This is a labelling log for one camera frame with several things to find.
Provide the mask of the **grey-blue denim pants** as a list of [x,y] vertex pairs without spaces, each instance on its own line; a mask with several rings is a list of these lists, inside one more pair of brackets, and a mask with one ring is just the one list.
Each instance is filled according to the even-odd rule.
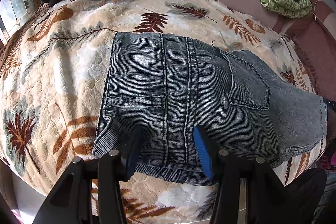
[[277,167],[326,138],[327,107],[250,51],[224,52],[173,34],[117,33],[93,154],[120,148],[140,127],[137,172],[208,186],[197,126],[230,153]]

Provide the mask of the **leaf-pattern plush blanket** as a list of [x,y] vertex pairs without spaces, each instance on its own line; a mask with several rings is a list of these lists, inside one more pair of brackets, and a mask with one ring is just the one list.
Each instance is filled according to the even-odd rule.
[[315,92],[294,43],[224,0],[64,0],[42,6],[1,59],[1,160],[47,195],[70,160],[93,159],[110,44],[118,31],[171,33],[250,50]]

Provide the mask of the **stained glass window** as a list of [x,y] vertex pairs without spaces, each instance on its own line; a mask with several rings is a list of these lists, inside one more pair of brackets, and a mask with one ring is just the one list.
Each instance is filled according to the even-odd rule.
[[1,0],[1,42],[6,45],[35,10],[33,0]]

